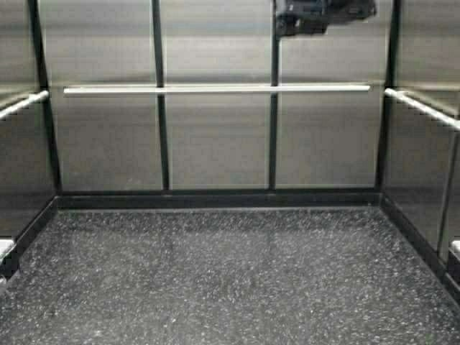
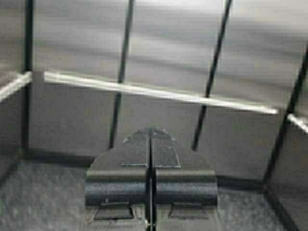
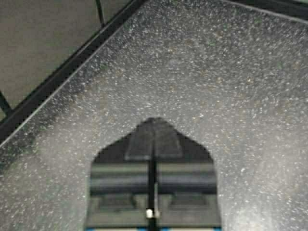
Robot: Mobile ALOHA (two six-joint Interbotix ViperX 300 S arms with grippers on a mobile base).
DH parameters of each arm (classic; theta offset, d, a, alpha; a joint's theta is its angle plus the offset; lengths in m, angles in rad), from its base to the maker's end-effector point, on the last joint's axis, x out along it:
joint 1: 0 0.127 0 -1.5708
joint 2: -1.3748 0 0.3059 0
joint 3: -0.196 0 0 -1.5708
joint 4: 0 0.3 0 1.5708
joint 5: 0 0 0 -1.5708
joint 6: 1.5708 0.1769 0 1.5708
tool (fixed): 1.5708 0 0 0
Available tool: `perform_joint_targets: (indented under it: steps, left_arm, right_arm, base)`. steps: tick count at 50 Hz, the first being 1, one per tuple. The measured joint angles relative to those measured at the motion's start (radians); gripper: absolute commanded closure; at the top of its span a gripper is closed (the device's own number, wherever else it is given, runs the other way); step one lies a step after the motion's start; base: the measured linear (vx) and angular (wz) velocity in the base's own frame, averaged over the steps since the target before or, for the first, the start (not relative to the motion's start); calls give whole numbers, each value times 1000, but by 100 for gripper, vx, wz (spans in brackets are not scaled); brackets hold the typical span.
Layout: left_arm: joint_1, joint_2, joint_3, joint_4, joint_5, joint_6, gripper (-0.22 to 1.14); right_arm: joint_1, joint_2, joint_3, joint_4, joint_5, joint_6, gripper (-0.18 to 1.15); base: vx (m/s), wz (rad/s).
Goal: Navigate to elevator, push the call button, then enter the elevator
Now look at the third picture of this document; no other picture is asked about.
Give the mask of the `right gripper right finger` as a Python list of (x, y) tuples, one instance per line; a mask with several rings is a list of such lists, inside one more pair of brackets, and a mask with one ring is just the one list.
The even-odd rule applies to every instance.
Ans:
[(154, 228), (219, 229), (217, 175), (210, 152), (154, 119)]

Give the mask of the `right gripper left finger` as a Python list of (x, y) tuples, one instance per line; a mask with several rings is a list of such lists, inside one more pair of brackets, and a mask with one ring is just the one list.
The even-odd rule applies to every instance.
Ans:
[(87, 229), (150, 228), (153, 155), (153, 118), (97, 153), (88, 179)]

